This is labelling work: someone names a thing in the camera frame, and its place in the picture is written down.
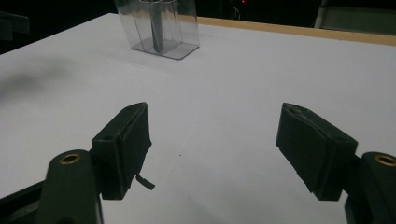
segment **transparent plastic box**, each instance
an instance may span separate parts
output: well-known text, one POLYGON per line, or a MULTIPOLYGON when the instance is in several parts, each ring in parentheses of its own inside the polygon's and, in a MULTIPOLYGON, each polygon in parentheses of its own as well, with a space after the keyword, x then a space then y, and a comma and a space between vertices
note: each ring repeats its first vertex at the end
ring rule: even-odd
POLYGON ((115 0, 132 49, 183 59, 199 48, 194 0, 115 0))

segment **white tabletop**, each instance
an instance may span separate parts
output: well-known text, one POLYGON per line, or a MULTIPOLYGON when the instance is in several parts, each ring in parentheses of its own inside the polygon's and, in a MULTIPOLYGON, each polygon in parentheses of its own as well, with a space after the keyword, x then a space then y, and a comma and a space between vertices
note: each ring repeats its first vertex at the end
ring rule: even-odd
POLYGON ((396 48, 200 25, 182 61, 130 50, 108 14, 0 55, 0 197, 45 178, 50 160, 125 106, 148 103, 153 142, 105 222, 347 223, 319 202, 275 146, 283 102, 395 155, 396 48))

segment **white table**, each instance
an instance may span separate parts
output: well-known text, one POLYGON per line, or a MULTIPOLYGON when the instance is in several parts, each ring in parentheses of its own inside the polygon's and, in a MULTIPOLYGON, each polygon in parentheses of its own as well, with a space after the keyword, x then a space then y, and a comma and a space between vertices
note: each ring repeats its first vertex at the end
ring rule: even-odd
POLYGON ((347 223, 275 146, 283 102, 395 155, 396 48, 200 25, 183 61, 129 50, 108 14, 0 55, 0 197, 45 178, 56 155, 90 149, 125 106, 148 103, 153 146, 105 222, 347 223))

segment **clear plastic container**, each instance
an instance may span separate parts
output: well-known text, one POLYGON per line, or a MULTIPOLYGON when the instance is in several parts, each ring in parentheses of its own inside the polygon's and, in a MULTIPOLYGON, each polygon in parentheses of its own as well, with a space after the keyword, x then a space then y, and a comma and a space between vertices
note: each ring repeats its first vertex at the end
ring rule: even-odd
POLYGON ((183 59, 199 48, 194 0, 115 0, 132 49, 183 59))

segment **wooden table edge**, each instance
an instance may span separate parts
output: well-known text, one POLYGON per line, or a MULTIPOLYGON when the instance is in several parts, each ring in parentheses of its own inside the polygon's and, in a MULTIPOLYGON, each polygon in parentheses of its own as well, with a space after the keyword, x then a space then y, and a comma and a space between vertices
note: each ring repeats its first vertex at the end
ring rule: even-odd
POLYGON ((251 21, 230 21, 215 18, 198 17, 199 24, 247 29, 255 31, 274 32, 288 35, 305 35, 320 38, 355 41, 370 44, 396 46, 396 36, 333 31, 297 26, 286 26, 251 21))

